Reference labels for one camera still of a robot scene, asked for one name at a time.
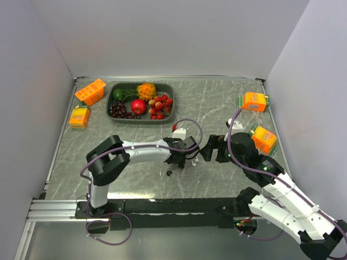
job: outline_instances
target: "bunch of grapes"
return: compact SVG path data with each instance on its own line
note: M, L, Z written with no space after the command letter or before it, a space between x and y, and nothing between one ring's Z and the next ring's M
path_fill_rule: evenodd
M141 119L139 116L136 116L134 113L127 112L125 105L121 101L114 101L110 106L110 114L114 118L124 118L124 119Z

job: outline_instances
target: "gray marble surface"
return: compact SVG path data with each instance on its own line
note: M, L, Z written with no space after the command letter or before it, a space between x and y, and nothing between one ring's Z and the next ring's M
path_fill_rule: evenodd
M77 90L90 84L94 79L78 79ZM107 83L105 96L90 107L91 116L84 132L71 131L65 125L58 154L52 171L46 199L76 199L86 194L87 181L79 176L86 164L86 154L108 136L117 134L122 140L133 142L155 141L171 136L172 123L166 125L128 125L115 123L105 114L105 106L110 88L117 82L104 79ZM170 84L176 96L176 120L192 118L203 130L203 147L210 134L225 134L227 121L236 111L236 98L245 92L262 92L261 82L247 79L231 80L159 80ZM269 112L259 113L244 110L238 117L245 130L256 123L275 133ZM197 128L190 123L180 126L187 128L187 136L197 138ZM109 198L215 198L236 197L246 187L259 187L248 180L242 171L232 163L219 164L200 161L196 167L188 162L178 170L177 166L165 163L146 162L131 165L110 185ZM284 155L279 149L275 160L286 168ZM173 174L168 177L166 171Z

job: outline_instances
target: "juice carton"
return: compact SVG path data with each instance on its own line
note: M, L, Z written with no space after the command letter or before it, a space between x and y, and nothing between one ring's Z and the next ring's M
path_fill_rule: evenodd
M248 134L254 140L255 147L262 150L264 153L273 156L277 151L277 136L265 128L254 124Z
M83 105L91 106L104 96L104 86L106 83L101 79L95 80L92 84L75 93Z
M243 109L264 112L269 106L269 96L261 93L247 92L236 100L236 106Z
M74 131L84 131L88 124L91 111L88 106L75 106L72 110L69 124Z

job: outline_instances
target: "tray of fruit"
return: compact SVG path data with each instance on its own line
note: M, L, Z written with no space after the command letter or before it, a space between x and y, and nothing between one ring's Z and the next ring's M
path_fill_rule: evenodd
M164 83L117 83L106 102L107 116L117 123L165 124L174 112L174 89Z

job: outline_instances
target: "gray wall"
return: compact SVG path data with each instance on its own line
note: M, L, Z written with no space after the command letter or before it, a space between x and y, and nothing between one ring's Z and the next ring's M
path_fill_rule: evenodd
M309 0L32 0L74 76L268 77Z
M29 0L1 1L0 35L0 258L13 259L73 78Z
M345 0L311 0L266 81L294 180L324 211L344 220L346 12ZM346 252L341 245L340 255Z

